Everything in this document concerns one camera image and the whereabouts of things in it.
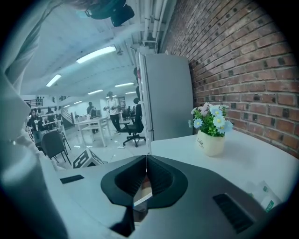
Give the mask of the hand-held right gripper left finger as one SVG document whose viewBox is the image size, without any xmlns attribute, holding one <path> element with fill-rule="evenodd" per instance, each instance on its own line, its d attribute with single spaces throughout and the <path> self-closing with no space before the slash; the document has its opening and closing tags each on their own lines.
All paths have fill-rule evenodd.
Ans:
<svg viewBox="0 0 299 239">
<path fill-rule="evenodd" d="M 146 177 L 147 156 L 141 155 L 118 167 L 101 180 L 101 189 L 111 203 L 132 207 L 134 196 Z"/>
</svg>

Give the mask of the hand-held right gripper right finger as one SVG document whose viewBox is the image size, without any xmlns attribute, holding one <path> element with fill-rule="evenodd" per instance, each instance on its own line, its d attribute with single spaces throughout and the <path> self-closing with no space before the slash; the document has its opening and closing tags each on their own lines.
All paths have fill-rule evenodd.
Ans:
<svg viewBox="0 0 299 239">
<path fill-rule="evenodd" d="M 151 184 L 152 198 L 148 208 L 166 208 L 174 205 L 186 192 L 188 180 L 179 169 L 154 156 L 147 156 L 147 177 Z"/>
</svg>

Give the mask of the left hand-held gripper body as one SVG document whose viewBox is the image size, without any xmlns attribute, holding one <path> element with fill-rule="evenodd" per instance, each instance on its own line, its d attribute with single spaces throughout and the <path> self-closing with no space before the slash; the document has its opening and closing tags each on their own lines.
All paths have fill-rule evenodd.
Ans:
<svg viewBox="0 0 299 239">
<path fill-rule="evenodd" d="M 84 151 L 72 162 L 72 168 L 80 169 L 103 164 L 104 161 L 101 160 L 90 148 L 85 148 Z"/>
</svg>

